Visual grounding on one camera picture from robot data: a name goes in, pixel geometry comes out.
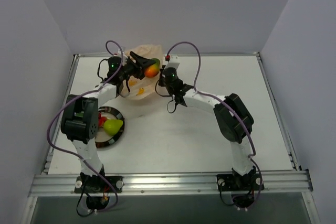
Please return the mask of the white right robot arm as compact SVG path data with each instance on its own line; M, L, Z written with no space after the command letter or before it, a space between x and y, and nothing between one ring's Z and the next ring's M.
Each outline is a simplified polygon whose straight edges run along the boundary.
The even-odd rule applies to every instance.
M254 119L241 98L234 93L220 96L196 90L184 83L173 67L161 70L159 84L167 89L175 105L197 108L215 116L221 134L230 142L235 186L244 189L250 185L251 174L256 172L252 160L256 150L251 138Z

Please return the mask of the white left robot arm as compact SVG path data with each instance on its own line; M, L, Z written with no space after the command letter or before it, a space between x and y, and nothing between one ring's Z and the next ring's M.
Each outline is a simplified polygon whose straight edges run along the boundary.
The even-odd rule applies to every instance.
M130 52L126 60L112 56L106 61L107 77L102 79L94 92L87 91L81 97L69 95L61 119L61 132L72 142L79 157L80 176L88 178L87 186L94 192L102 191L106 185L104 166L95 144L99 128L99 107L117 98L123 89L123 83L130 77L141 80L149 67L157 65L156 60L143 58L134 52Z

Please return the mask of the red fake strawberry bunch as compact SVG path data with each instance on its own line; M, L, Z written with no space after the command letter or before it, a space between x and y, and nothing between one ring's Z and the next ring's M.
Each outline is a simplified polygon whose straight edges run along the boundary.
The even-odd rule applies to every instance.
M103 127L105 121L107 121L108 118L106 116L103 116L100 112L98 113L98 127Z

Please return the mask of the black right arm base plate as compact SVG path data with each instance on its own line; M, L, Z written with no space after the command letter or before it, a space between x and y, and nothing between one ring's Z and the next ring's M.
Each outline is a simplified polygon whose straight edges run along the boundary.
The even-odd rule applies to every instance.
M259 189L264 190L264 184L260 186L260 175L244 175L239 174L217 174L216 175L218 189L222 191L250 191Z

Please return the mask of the banana print plastic bag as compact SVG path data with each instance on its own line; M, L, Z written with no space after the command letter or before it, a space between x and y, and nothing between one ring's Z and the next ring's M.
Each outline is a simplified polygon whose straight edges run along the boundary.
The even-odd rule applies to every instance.
M139 45L132 49L126 49L124 51L124 62L126 57L130 56L130 52L133 51L137 55L144 57L146 59L155 59L158 62L158 69L162 67L163 64L163 50L161 45L144 44ZM128 81L124 81L124 88L121 91L121 96L128 100L142 100L155 92L155 84L159 80L159 73L157 75L145 76L142 80L130 77Z

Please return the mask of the green orange fake mango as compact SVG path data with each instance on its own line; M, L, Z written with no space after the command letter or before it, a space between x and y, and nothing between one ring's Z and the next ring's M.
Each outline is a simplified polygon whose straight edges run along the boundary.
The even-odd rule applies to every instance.
M157 58L152 58L152 60L154 60L155 63L147 67L144 71L144 75L147 78L154 78L160 72L160 60Z

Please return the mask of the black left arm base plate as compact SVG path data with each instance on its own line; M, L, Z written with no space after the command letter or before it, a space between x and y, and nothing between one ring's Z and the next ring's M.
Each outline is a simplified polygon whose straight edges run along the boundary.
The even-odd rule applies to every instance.
M86 183L85 192L89 194L122 192L122 187L124 185L123 176L106 176L105 179L113 186L114 189L112 189L99 176L81 175L76 179L74 192L76 194L81 193L84 183Z

